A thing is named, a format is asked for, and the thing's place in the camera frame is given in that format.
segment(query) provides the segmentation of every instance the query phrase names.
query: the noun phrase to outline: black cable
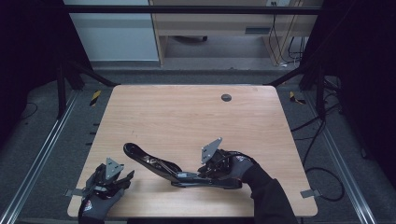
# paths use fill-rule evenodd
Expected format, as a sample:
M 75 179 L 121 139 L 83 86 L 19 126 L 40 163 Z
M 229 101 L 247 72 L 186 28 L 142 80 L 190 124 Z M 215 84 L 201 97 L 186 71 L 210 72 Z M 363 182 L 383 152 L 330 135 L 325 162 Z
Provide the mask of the black cable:
M 290 49 L 291 49 L 291 45 L 293 44 L 293 42 L 294 42 L 294 36 L 291 38 L 291 41 L 290 41 L 290 43 L 289 43 L 289 47 L 288 47 L 288 54 L 289 54 L 289 57 L 291 57 L 292 59 L 294 59 L 294 61 L 295 62 L 299 62 L 303 57 L 302 57 L 302 54 L 304 53 L 302 50 L 302 44 L 303 44 L 303 40 L 304 40 L 304 37 L 302 37 L 301 38 L 301 43 L 300 43 L 300 51 L 295 51 L 295 52 L 291 52 L 290 51 Z M 293 57 L 291 54 L 300 54 L 300 57 Z
M 27 104 L 28 104 L 28 105 L 34 105 L 34 106 L 35 106 L 35 111 L 33 111 L 32 113 L 30 113 L 30 115 L 21 118 L 21 120 L 23 120 L 23 119 L 28 119 L 28 118 L 32 117 L 33 114 L 35 114 L 35 112 L 37 112 L 37 110 L 38 110 L 38 105 L 37 105 L 37 104 L 35 104 L 35 103 L 27 103 Z
M 333 109 L 336 108 L 337 106 L 339 106 L 339 104 L 332 105 L 331 107 L 329 107 L 328 109 L 326 109 L 326 113 L 330 112 L 331 110 L 333 110 Z M 293 132 L 296 132 L 296 131 L 302 129 L 303 127 L 306 127 L 306 126 L 310 125 L 311 123 L 313 123 L 315 120 L 317 120 L 317 119 L 319 119 L 319 118 L 320 118 L 320 116 L 316 116 L 316 117 L 314 117 L 313 119 L 307 121 L 306 123 L 304 123 L 304 124 L 298 126 L 297 128 L 291 129 L 290 131 L 291 131 L 292 133 L 293 133 Z
M 305 167 L 306 158 L 308 158 L 308 154 L 309 154 L 309 152 L 311 151 L 312 146 L 314 145 L 315 140 L 316 140 L 317 137 L 319 136 L 319 133 L 321 132 L 321 129 L 324 127 L 323 125 L 324 125 L 325 123 L 326 123 L 326 119 L 324 119 L 324 120 L 320 123 L 317 132 L 315 133 L 314 137 L 312 138 L 312 141 L 311 141 L 311 143 L 309 144 L 308 150 L 305 152 L 305 155 L 304 155 L 303 167 Z
M 283 56 L 282 56 L 282 52 L 281 52 L 281 50 L 280 50 L 279 40 L 278 40 L 277 34 L 276 34 L 275 22 L 276 22 L 276 14 L 274 14 L 273 25 L 272 25 L 272 29 L 271 29 L 271 32 L 270 32 L 270 36 L 269 36 L 269 38 L 268 38 L 268 44 L 270 45 L 270 49 L 271 49 L 271 51 L 272 51 L 272 53 L 273 53 L 273 55 L 274 55 L 275 61 L 276 61 L 277 64 L 279 64 L 279 62 L 277 61 L 277 59 L 276 59 L 276 57 L 275 57 L 275 53 L 274 53 L 274 50 L 273 50 L 272 45 L 271 45 L 271 35 L 272 35 L 272 32 L 273 32 L 273 31 L 274 31 L 274 34 L 275 34 L 276 43 L 277 43 L 277 46 L 278 46 L 280 58 L 281 58 L 285 63 L 293 63 L 293 62 L 289 62 L 289 61 L 285 60 L 285 59 L 283 58 Z
M 324 168 L 321 168 L 321 167 L 316 167 L 316 166 L 307 169 L 305 171 L 305 173 L 308 174 L 309 172 L 311 172 L 313 170 L 320 170 L 320 171 L 328 173 L 329 175 L 332 175 L 338 181 L 338 183 L 341 186 L 341 194 L 338 197 L 329 198 L 329 197 L 326 197 L 324 195 L 320 195 L 320 198 L 322 198 L 322 199 L 324 199 L 326 201 L 329 201 L 329 202 L 333 202 L 333 203 L 340 201 L 344 197 L 344 195 L 346 193 L 345 186 L 344 186 L 343 182 L 340 180 L 340 178 L 335 173 L 331 172 L 330 170 L 327 170 L 327 169 L 324 169 Z

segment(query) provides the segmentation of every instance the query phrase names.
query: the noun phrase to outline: gloved hand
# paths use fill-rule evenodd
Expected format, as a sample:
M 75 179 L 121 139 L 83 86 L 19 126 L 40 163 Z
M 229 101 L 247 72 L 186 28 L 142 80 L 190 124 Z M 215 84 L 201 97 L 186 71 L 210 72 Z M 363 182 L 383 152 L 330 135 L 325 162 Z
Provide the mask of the gloved hand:
M 231 172 L 223 176 L 221 179 L 237 178 L 242 180 L 245 171 L 253 165 L 253 162 L 244 156 L 233 156 Z
M 124 189 L 120 189 L 113 197 L 106 199 L 93 194 L 85 204 L 82 216 L 104 220 L 110 208 L 120 200 L 123 193 Z
M 223 157 L 228 158 L 230 155 L 233 155 L 231 156 L 230 161 L 224 161 L 225 163 L 220 162 L 217 164 L 218 161 L 223 160 Z M 256 163 L 253 159 L 247 157 L 242 156 L 239 152 L 230 152 L 218 149 L 212 160 L 208 161 L 205 166 L 198 169 L 198 172 L 200 173 L 198 176 L 220 180 L 228 178 L 242 179 L 245 171 Z

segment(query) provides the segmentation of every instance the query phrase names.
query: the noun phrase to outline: small metal part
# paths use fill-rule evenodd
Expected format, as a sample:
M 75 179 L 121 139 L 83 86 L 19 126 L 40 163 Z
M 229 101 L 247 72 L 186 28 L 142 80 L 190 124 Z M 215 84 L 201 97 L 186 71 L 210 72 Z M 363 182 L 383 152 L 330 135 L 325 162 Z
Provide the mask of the small metal part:
M 211 159 L 212 157 L 211 155 L 214 155 L 216 150 L 218 150 L 221 141 L 222 138 L 220 137 L 202 148 L 201 164 L 205 164 L 207 161 Z
M 110 179 L 114 175 L 119 174 L 123 170 L 123 165 L 116 163 L 110 158 L 106 159 L 106 180 Z
M 318 189 L 303 190 L 300 193 L 301 193 L 301 196 L 303 196 L 303 198 L 321 196 L 321 193 L 320 193 L 320 191 Z
M 64 196 L 73 197 L 73 195 L 82 196 L 82 189 L 66 189 Z

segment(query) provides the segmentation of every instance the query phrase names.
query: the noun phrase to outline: wooden table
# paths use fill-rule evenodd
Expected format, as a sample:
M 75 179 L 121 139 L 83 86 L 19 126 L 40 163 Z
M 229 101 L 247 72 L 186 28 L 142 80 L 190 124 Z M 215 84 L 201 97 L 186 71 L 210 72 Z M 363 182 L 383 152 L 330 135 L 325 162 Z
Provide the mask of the wooden table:
M 225 102 L 221 95 L 230 94 Z M 220 148 L 253 157 L 277 178 L 297 217 L 312 217 L 310 189 L 276 89 L 250 85 L 121 85 L 114 88 L 77 188 L 109 157 L 124 164 L 120 178 L 135 170 L 129 189 L 110 217 L 253 217 L 250 188 L 181 189 L 128 158 L 132 142 L 148 154 L 176 163 L 183 171 L 201 166 L 201 148 L 222 137 Z M 67 210 L 76 217 L 81 198 Z

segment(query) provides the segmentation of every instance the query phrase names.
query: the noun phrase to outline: sleeve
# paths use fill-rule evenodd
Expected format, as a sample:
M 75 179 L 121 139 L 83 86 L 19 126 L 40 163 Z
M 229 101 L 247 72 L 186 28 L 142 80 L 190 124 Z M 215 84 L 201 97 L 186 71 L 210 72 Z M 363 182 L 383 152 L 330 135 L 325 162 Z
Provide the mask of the sleeve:
M 259 164 L 247 169 L 242 182 L 250 186 L 256 224 L 298 224 L 285 191 Z
M 93 217 L 82 217 L 78 220 L 78 224 L 105 224 L 105 222 Z

